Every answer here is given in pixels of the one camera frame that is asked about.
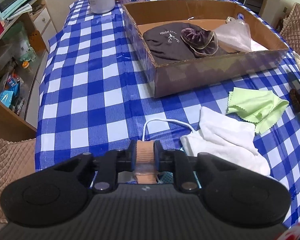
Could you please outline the tan knitted band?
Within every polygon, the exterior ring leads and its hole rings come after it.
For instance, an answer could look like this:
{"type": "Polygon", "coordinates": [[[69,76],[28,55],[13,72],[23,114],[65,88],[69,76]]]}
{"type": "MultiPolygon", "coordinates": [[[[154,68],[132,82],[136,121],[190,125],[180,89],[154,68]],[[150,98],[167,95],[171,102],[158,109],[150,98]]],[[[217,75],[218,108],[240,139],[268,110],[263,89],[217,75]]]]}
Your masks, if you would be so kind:
{"type": "Polygon", "coordinates": [[[139,184],[156,184],[157,168],[155,167],[154,141],[136,142],[136,162],[134,175],[139,184]]]}

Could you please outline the white towel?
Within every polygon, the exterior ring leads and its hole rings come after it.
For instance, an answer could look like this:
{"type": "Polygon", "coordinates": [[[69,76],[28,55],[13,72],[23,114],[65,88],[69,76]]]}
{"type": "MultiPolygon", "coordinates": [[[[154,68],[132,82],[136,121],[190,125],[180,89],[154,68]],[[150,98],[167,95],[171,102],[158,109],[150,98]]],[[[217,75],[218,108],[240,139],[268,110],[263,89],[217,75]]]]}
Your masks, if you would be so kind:
{"type": "Polygon", "coordinates": [[[180,138],[189,156],[209,153],[264,176],[270,166],[254,146],[255,125],[238,121],[207,107],[200,109],[199,129],[180,138]]]}

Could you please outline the blue white checkered tablecloth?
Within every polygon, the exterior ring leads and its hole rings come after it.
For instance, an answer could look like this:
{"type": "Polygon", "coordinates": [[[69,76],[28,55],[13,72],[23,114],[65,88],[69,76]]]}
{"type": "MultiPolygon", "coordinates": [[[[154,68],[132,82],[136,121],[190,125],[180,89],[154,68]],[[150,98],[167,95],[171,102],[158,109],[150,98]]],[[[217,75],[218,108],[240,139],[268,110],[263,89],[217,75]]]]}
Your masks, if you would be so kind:
{"type": "Polygon", "coordinates": [[[70,5],[63,29],[50,39],[50,53],[39,87],[35,163],[40,171],[85,151],[95,156],[125,148],[135,140],[160,140],[183,150],[180,138],[199,129],[200,109],[227,113],[235,87],[270,90],[289,105],[277,123],[253,140],[270,166],[270,177],[290,192],[286,226],[300,222],[300,112],[289,93],[300,95],[300,70],[288,47],[279,66],[160,98],[150,94],[147,78],[126,35],[123,5],[103,15],[90,12],[88,0],[70,5]]]}

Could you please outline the brown cardboard box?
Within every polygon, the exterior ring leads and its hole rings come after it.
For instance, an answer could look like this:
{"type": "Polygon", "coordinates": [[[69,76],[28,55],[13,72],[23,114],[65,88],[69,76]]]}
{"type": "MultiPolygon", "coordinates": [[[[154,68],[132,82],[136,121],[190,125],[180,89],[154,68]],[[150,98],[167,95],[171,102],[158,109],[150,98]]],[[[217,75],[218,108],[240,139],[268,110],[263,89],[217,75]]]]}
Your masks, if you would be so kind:
{"type": "Polygon", "coordinates": [[[288,52],[234,2],[135,2],[123,5],[123,18],[154,98],[276,68],[288,52]]]}

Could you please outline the light green cleaning cloth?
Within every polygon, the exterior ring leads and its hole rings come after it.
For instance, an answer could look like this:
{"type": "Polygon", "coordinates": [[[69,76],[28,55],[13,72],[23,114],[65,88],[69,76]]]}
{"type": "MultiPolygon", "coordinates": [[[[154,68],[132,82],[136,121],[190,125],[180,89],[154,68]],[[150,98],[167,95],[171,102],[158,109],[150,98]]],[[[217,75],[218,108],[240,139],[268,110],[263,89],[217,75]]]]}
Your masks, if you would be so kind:
{"type": "Polygon", "coordinates": [[[281,118],[289,102],[270,90],[253,90],[235,87],[229,92],[227,113],[237,114],[255,125],[255,133],[263,134],[281,118]]]}

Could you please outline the beige quilted chair left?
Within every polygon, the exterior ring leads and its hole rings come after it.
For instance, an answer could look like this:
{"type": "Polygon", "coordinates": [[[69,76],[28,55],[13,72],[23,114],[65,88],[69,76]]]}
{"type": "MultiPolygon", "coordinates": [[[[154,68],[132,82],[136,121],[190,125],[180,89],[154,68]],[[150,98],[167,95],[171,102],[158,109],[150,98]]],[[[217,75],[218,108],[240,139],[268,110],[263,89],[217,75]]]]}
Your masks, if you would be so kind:
{"type": "MultiPolygon", "coordinates": [[[[7,185],[35,172],[35,145],[35,139],[10,142],[0,138],[0,196],[7,185]]],[[[0,223],[6,222],[0,206],[0,223]]]]}

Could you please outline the beige quilted chair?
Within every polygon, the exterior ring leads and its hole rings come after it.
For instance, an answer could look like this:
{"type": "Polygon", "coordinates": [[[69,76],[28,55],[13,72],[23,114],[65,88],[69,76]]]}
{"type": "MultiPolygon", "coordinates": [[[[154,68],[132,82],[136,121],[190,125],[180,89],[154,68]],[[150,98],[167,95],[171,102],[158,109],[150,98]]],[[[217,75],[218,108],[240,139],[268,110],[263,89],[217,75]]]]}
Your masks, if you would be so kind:
{"type": "Polygon", "coordinates": [[[294,3],[290,14],[283,21],[280,35],[300,55],[300,3],[294,3]]]}
{"type": "MultiPolygon", "coordinates": [[[[35,172],[35,145],[35,139],[10,142],[0,138],[0,196],[7,185],[35,172]]],[[[0,223],[6,222],[0,206],[0,223]]]]}

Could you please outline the black cloth face mask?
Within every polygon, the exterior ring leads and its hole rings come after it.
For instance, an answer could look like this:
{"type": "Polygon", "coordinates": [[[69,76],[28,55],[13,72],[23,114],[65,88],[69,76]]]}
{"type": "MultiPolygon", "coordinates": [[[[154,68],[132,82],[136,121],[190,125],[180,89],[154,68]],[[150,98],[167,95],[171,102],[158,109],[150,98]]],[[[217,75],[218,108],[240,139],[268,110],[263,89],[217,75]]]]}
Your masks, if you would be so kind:
{"type": "MultiPolygon", "coordinates": [[[[181,39],[181,31],[185,28],[202,29],[190,23],[173,22],[152,28],[143,33],[143,38],[157,64],[202,58],[195,57],[193,51],[181,39]]],[[[213,56],[226,54],[228,52],[219,45],[217,53],[213,56]]]]}

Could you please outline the purple velvet scrunchie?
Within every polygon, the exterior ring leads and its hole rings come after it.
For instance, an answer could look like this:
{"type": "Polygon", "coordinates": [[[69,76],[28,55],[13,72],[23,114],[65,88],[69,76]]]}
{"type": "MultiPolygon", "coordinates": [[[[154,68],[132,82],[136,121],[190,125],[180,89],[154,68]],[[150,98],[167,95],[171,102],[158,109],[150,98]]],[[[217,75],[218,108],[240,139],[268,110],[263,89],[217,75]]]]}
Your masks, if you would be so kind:
{"type": "Polygon", "coordinates": [[[219,48],[214,31],[185,28],[181,31],[181,39],[193,51],[195,57],[213,56],[219,48]]]}

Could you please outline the white folded tissue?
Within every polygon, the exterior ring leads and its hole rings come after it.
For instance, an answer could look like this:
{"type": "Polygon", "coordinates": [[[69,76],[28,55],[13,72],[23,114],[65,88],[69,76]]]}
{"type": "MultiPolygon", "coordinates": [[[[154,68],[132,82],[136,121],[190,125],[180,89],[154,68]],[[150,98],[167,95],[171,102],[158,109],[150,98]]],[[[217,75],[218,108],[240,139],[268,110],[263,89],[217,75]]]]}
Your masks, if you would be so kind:
{"type": "Polygon", "coordinates": [[[250,49],[251,51],[265,51],[268,50],[266,47],[263,45],[259,44],[258,42],[254,41],[252,38],[250,39],[250,49]]]}

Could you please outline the wooden storage shelf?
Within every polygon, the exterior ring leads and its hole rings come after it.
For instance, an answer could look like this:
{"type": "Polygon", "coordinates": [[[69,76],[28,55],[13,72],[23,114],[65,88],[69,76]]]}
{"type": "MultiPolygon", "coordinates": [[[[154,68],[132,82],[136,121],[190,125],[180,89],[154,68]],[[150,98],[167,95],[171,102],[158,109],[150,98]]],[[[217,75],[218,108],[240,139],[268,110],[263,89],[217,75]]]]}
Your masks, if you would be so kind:
{"type": "Polygon", "coordinates": [[[39,83],[56,29],[46,0],[29,0],[0,20],[0,137],[35,138],[39,83]]]}

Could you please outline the translucent pink plastic bag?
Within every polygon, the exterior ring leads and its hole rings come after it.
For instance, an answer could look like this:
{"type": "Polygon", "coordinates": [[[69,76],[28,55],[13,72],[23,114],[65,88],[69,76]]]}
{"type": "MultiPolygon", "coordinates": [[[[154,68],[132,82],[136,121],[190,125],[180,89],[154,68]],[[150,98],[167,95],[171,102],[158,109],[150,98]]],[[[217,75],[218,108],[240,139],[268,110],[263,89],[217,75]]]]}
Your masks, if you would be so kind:
{"type": "Polygon", "coordinates": [[[218,42],[244,53],[251,52],[250,27],[242,20],[232,20],[217,27],[216,33],[218,42]]]}

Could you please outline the beige quilted chair right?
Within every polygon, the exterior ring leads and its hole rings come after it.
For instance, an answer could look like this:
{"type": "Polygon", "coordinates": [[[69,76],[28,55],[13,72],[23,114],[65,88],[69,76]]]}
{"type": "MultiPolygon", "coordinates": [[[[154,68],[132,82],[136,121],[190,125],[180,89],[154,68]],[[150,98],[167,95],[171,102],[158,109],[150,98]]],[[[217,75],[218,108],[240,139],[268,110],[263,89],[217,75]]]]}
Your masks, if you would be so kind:
{"type": "Polygon", "coordinates": [[[290,14],[283,21],[280,35],[300,55],[300,3],[294,3],[290,14]]]}

